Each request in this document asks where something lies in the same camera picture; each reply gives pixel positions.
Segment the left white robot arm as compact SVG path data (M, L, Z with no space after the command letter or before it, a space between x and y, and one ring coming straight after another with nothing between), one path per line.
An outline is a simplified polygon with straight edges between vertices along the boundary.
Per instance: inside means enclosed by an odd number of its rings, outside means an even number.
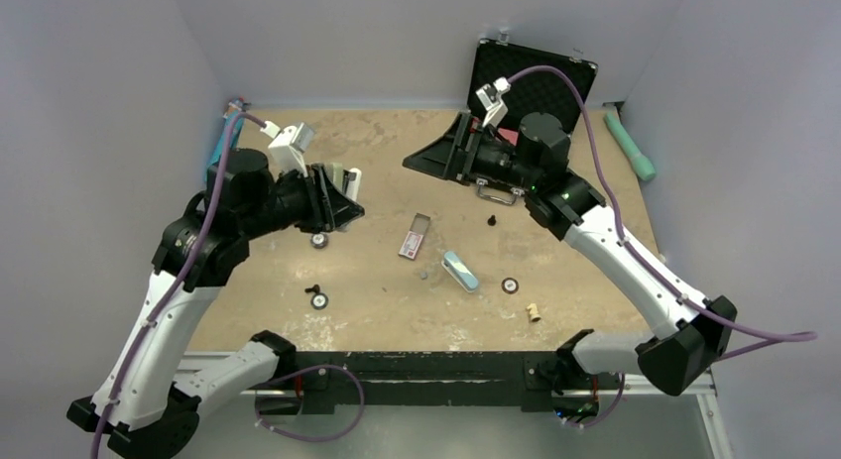
M163 232L147 293L122 352L101 387L74 401L67 418L93 434L91 456L172 458L200 421L242 391L281 389L301 375L294 344L268 330L186 379L185 350L208 308L250 255L251 243L288 228L325 234L362 217L362 173L324 164L273 174L261 151L220 157L207 186Z

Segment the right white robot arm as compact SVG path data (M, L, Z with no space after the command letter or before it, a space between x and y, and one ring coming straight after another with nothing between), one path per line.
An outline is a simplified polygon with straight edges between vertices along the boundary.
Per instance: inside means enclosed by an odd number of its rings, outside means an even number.
M603 194L570 168L570 146L569 134L549 113L523 117L514 143L460 113L402 165L463 185L509 188L539 226L596 266L645 320L649 330L640 336L582 330L567 340L556 361L565 384L631 373L676 397L725 353L732 330L714 318L732 321L738 310L724 295L709 299L681 282L655 255L635 247Z

